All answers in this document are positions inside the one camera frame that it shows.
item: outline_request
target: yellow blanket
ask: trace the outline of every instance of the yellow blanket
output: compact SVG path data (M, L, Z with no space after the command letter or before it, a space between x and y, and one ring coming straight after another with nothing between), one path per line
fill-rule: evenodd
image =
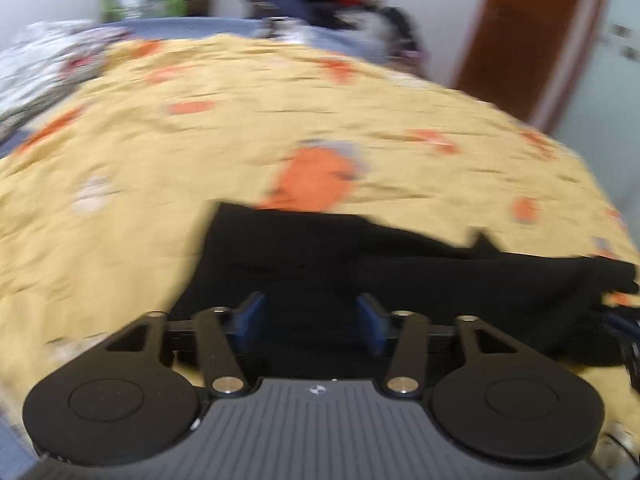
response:
M305 46L118 44L54 117L0 161L0 383L17 404L59 364L52 341L168 309L207 201L264 202L310 140L348 146L357 168L332 212L457 245L480 228L515 253L639 263L564 146L460 92ZM586 377L640 434L623 371Z

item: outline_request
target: bed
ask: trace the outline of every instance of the bed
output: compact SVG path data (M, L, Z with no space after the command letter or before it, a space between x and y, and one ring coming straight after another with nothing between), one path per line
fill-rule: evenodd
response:
M575 153L491 104L326 50L126 41L45 122L0 160L0 383L15 413L74 352L169 309L210 201L263 202L309 141L347 143L358 161L331 212L459 246L482 229L515 253L640 263ZM626 372L579 372L640 434Z

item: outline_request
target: metal screw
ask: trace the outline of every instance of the metal screw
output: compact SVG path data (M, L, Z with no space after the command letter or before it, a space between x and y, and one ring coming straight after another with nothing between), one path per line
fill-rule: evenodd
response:
M211 386L221 394L234 394L244 388L244 382L237 377L219 377L211 383Z
M388 380L386 387L396 394L412 394L420 384L411 377L394 377Z

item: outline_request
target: brown door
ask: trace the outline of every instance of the brown door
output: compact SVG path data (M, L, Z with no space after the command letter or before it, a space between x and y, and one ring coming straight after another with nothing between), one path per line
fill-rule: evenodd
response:
M521 120L549 78L578 0L488 0L457 88Z

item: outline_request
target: blue mattress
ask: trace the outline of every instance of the blue mattress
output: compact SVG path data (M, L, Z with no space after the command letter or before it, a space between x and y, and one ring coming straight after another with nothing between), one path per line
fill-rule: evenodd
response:
M113 26L126 26L135 38L144 40L190 40L230 32L252 38L260 27L259 20L241 18L155 18L124 20ZM309 27L311 45L316 48L359 57L375 64L385 63L384 46L357 30L329 30ZM29 135L28 128L20 128L0 142L0 158L11 153Z

